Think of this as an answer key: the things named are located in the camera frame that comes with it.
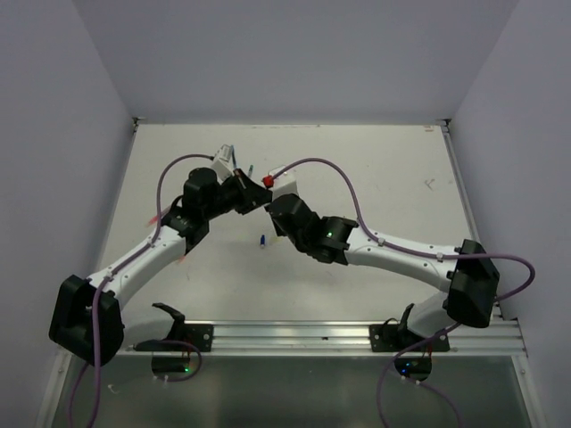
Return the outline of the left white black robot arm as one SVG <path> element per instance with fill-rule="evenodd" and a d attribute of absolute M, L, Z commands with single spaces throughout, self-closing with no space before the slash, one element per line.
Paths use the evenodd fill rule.
<path fill-rule="evenodd" d="M 107 364 L 124 341 L 121 312 L 161 270 L 186 256 L 209 233 L 211 220 L 245 215 L 272 200 L 273 176 L 259 183 L 237 169 L 219 180 L 211 168 L 192 170 L 183 191 L 137 247 L 87 278 L 60 286 L 48 336 L 89 365 Z"/>

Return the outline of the blue pen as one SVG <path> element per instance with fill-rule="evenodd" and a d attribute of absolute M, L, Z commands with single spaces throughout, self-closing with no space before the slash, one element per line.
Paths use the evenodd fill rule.
<path fill-rule="evenodd" d="M 231 157 L 232 157 L 232 163 L 233 163 L 234 170 L 240 169 L 239 164 L 238 164 L 237 159 L 236 159 L 236 147 L 234 145 L 231 145 L 231 148 L 232 148 L 232 156 Z"/>

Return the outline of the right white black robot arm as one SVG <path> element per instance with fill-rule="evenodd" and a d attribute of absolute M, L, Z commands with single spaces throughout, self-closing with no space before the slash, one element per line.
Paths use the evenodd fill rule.
<path fill-rule="evenodd" d="M 480 243 L 434 247 L 367 234 L 354 220 L 320 217 L 293 193 L 276 198 L 266 211 L 278 235 L 321 263 L 380 268 L 436 289 L 423 302 L 411 303 L 395 332 L 386 335 L 396 346 L 417 350 L 430 336 L 456 324 L 489 326 L 500 274 Z"/>

